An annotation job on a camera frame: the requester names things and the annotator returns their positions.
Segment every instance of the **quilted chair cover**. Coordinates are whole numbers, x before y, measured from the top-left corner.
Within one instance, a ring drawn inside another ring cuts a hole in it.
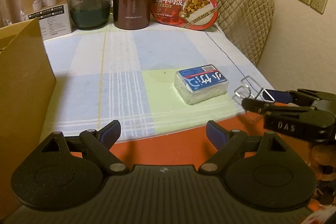
[[[217,23],[226,37],[258,63],[274,14],[274,0],[216,0]]]

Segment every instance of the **plastic wrap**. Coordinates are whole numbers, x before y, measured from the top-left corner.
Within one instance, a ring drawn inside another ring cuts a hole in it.
[[[224,94],[228,80],[216,67],[206,65],[177,71],[174,86],[184,102],[193,105]]]

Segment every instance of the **tablecloth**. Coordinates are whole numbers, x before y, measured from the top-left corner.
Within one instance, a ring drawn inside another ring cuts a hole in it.
[[[252,75],[272,88],[255,66],[215,27],[194,31],[151,22],[126,31],[113,24],[44,42],[57,84],[41,139],[121,123],[119,141],[173,133],[243,112],[234,90]],[[174,88],[176,71],[213,64],[228,91],[187,105]]]

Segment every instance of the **metal screw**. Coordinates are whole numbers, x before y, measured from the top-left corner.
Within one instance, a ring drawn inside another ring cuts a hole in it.
[[[126,168],[126,165],[122,163],[115,163],[110,165],[110,170],[113,172],[123,172]]]
[[[218,169],[218,166],[216,164],[213,163],[206,163],[206,164],[202,164],[201,168],[205,171],[205,172],[214,172]]]

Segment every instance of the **red packaging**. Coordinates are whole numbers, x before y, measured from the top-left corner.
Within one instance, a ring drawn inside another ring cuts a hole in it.
[[[152,0],[152,15],[162,24],[203,30],[215,23],[215,0]]]

